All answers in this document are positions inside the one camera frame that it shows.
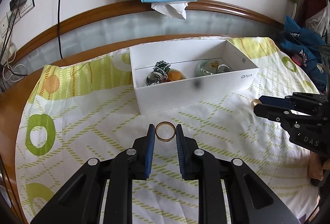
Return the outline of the right hand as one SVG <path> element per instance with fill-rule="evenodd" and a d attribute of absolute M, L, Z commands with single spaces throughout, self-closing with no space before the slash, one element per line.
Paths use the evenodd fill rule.
<path fill-rule="evenodd" d="M 314 152 L 310 153 L 308 175 L 311 179 L 323 180 L 323 165 L 319 155 Z"/>

